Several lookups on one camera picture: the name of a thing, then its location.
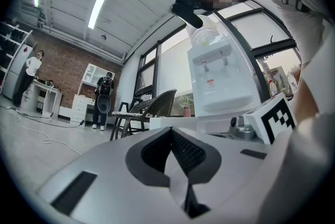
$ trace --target floor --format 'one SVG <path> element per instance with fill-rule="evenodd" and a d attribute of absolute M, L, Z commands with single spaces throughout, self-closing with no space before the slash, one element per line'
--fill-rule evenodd
<path fill-rule="evenodd" d="M 0 96 L 0 105 L 10 107 L 12 103 Z M 43 121 L 53 125 L 71 126 L 69 121 L 62 119 L 35 118 L 35 120 L 24 118 L 14 110 L 0 107 L 2 156 L 18 180 L 34 192 L 51 175 L 79 157 L 78 153 L 83 154 L 92 147 L 109 141 L 111 134 L 110 128 L 100 131 L 92 129 L 91 126 L 62 128 L 41 123 Z M 54 141 L 50 144 L 43 144 L 42 141 L 48 139 L 45 135 L 27 129 L 43 132 L 51 140 L 66 143 L 78 153 Z"/>

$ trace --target brick wall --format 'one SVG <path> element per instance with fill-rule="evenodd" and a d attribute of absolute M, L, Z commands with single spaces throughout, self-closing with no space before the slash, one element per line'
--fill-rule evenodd
<path fill-rule="evenodd" d="M 20 24 L 20 29 L 31 31 L 32 28 Z M 97 55 L 47 35 L 42 31 L 33 29 L 32 35 L 35 42 L 38 43 L 34 51 L 44 51 L 42 65 L 37 75 L 41 79 L 53 80 L 62 89 L 61 106 L 72 108 L 73 97 L 77 94 L 87 65 L 90 63 L 115 73 L 114 91 L 111 97 L 111 107 L 114 107 L 122 66 L 99 58 Z M 83 85 L 81 94 L 93 98 L 94 90 L 95 88 L 92 86 Z"/>

